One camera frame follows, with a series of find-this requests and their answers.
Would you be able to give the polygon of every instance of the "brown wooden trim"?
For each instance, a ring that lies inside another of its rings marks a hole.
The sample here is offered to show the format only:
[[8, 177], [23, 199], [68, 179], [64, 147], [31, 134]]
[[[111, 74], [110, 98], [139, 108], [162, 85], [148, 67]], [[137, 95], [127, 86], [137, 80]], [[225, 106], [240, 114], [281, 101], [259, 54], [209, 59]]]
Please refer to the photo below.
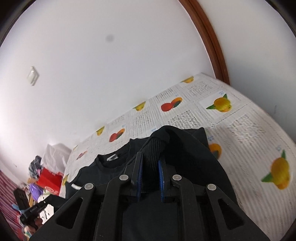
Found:
[[217, 79], [230, 84], [224, 56], [214, 29], [197, 0], [179, 0], [199, 32]]

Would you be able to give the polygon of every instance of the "white tag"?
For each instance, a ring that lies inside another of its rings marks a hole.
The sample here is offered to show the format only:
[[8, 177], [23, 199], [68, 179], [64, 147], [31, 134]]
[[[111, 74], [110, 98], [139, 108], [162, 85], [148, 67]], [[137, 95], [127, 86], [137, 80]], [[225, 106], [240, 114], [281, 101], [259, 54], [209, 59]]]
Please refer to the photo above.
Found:
[[113, 161], [113, 160], [115, 160], [117, 158], [118, 158], [118, 155], [115, 153], [114, 155], [108, 157], [106, 161]]

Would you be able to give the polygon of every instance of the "human hand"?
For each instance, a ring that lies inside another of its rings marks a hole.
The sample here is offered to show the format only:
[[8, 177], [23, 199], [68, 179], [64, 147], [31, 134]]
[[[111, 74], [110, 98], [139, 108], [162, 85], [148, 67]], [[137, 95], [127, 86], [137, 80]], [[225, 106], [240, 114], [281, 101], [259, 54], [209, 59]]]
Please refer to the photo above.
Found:
[[[34, 221], [35, 221], [35, 225], [38, 227], [38, 229], [42, 227], [43, 224], [42, 224], [41, 218], [36, 218]], [[33, 235], [36, 232], [36, 229], [33, 228], [31, 225], [27, 226], [27, 230], [29, 231], [29, 233], [31, 235]]]

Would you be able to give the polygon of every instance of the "white plastic bag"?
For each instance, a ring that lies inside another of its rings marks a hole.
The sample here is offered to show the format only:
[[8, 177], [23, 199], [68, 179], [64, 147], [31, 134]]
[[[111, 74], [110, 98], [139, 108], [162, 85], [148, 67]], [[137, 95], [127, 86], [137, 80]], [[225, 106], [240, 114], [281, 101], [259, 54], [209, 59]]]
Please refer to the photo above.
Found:
[[71, 150], [63, 144], [47, 145], [41, 165], [55, 174], [64, 174]]

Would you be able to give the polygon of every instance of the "wall switch plate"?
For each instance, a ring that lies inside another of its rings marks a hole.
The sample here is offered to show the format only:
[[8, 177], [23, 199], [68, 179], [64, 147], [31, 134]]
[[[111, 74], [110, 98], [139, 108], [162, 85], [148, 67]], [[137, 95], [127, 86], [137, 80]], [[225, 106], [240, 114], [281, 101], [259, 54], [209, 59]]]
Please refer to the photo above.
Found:
[[29, 83], [31, 84], [31, 86], [34, 86], [34, 84], [36, 83], [37, 79], [39, 77], [38, 72], [36, 71], [36, 69], [32, 66], [31, 67], [31, 71], [27, 76], [27, 80], [29, 81]]

